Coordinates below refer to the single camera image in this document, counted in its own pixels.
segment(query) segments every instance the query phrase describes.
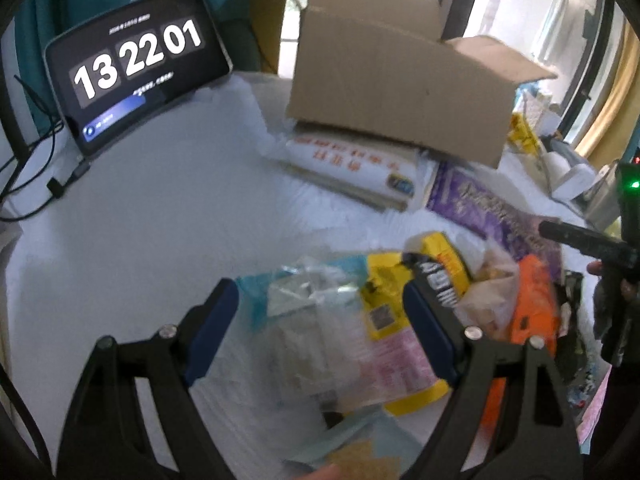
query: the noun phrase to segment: cardboard box flap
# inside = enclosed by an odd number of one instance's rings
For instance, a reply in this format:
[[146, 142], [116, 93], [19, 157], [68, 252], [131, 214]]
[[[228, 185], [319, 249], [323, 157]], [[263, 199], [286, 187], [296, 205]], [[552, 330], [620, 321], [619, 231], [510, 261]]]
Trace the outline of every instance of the cardboard box flap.
[[515, 84], [555, 79], [558, 76], [517, 50], [489, 36], [455, 38], [446, 42], [457, 52], [475, 59], [501, 77]]
[[341, 18], [400, 28], [427, 40], [442, 36], [437, 0], [308, 0], [308, 6]]

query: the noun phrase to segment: black wire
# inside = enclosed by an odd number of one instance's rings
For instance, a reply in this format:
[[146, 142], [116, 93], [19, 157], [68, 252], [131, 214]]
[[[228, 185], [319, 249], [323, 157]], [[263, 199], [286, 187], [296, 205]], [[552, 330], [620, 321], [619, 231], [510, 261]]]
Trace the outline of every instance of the black wire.
[[47, 201], [44, 204], [39, 206], [37, 209], [34, 209], [30, 213], [27, 213], [26, 215], [22, 215], [22, 216], [17, 216], [15, 218], [3, 218], [3, 217], [0, 217], [0, 221], [1, 222], [5, 222], [7, 224], [11, 224], [11, 223], [15, 223], [15, 222], [21, 222], [22, 220], [27, 220], [27, 219], [29, 219], [29, 218], [31, 218], [33, 216], [36, 216], [39, 212], [43, 211], [43, 209], [46, 208], [46, 206], [48, 206], [55, 199], [56, 198], [54, 196], [50, 196], [49, 198], [47, 198]]
[[[40, 137], [38, 140], [34, 140], [31, 144], [28, 144], [27, 147], [28, 149], [32, 152], [37, 146], [39, 146], [42, 142], [44, 142], [44, 140], [49, 139], [50, 137], [54, 136], [55, 134], [60, 133], [60, 131], [62, 131], [62, 128], [64, 127], [64, 124], [62, 123], [62, 121], [59, 121], [56, 123], [56, 126], [53, 130], [49, 130], [46, 134], [44, 134], [42, 137]], [[15, 155], [12, 156], [8, 161], [6, 161], [2, 166], [0, 166], [0, 173], [2, 173], [4, 170], [6, 170], [6, 168], [9, 167], [9, 165], [14, 162], [15, 159]]]
[[56, 151], [56, 136], [53, 135], [51, 136], [51, 150], [49, 152], [49, 158], [47, 159], [47, 161], [44, 163], [44, 165], [38, 170], [38, 172], [33, 175], [29, 180], [27, 180], [26, 182], [23, 182], [22, 184], [20, 184], [20, 186], [18, 187], [14, 187], [13, 189], [10, 189], [9, 191], [7, 191], [6, 193], [0, 194], [0, 203], [2, 202], [2, 200], [4, 200], [6, 197], [8, 197], [9, 195], [13, 194], [13, 193], [17, 193], [18, 191], [20, 191], [21, 189], [24, 189], [25, 187], [27, 187], [31, 182], [33, 182], [34, 180], [36, 180], [38, 177], [40, 177], [45, 171], [47, 171], [47, 168], [49, 167], [49, 164], [51, 163], [52, 159], [53, 159], [53, 155], [54, 152]]
[[25, 428], [31, 435], [31, 439], [33, 440], [33, 445], [36, 448], [36, 452], [38, 453], [38, 458], [45, 465], [48, 471], [52, 471], [51, 469], [51, 459], [49, 457], [49, 451], [47, 450], [47, 445], [44, 442], [44, 438], [38, 429], [38, 425], [36, 421], [33, 420], [31, 413], [27, 409], [24, 401], [20, 397], [20, 394], [15, 389], [14, 384], [11, 382], [9, 375], [4, 370], [4, 367], [0, 364], [0, 386], [6, 393], [9, 401], [15, 408], [15, 411], [20, 415], [22, 422], [24, 423]]

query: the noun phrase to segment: yellow curtain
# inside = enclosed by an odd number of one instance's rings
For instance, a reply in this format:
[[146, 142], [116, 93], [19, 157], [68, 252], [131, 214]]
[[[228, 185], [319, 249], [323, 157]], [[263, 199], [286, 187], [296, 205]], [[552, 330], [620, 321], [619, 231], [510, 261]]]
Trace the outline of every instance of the yellow curtain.
[[602, 111], [576, 147], [598, 170], [620, 158], [640, 117], [640, 40], [629, 23], [616, 78]]
[[251, 0], [251, 20], [258, 46], [266, 59], [262, 60], [262, 71], [278, 71], [280, 59], [280, 33], [287, 0]]

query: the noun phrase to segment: orange package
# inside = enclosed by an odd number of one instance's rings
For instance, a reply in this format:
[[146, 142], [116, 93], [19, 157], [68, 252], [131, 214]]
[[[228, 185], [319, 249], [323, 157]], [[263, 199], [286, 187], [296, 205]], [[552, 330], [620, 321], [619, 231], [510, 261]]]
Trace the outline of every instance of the orange package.
[[[509, 328], [509, 341], [523, 344], [529, 337], [538, 335], [545, 340], [546, 348], [555, 357], [560, 313], [549, 270], [533, 254], [525, 256], [518, 266], [520, 288]], [[494, 380], [482, 414], [482, 427], [492, 433], [500, 415], [505, 386], [506, 379]]]

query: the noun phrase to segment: yellow package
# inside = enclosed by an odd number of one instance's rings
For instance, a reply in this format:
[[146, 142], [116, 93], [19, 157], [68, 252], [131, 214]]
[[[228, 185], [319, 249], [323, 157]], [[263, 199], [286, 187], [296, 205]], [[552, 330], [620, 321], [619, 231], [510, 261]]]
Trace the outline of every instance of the yellow package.
[[[445, 267], [452, 288], [462, 296], [469, 279], [446, 237], [431, 234], [423, 239], [422, 249]], [[393, 415], [405, 415], [438, 400], [449, 387], [436, 377], [404, 313], [402, 290], [414, 275], [402, 263], [402, 253], [371, 254], [367, 265], [369, 279], [361, 290], [367, 332], [374, 342], [376, 371], [385, 397], [396, 399], [385, 407]]]
[[540, 153], [544, 153], [540, 140], [524, 120], [522, 114], [511, 116], [511, 132], [508, 139], [516, 148], [527, 155], [538, 156]]
[[444, 233], [431, 233], [422, 239], [422, 254], [430, 256], [444, 265], [451, 283], [462, 298], [471, 285], [466, 265]]

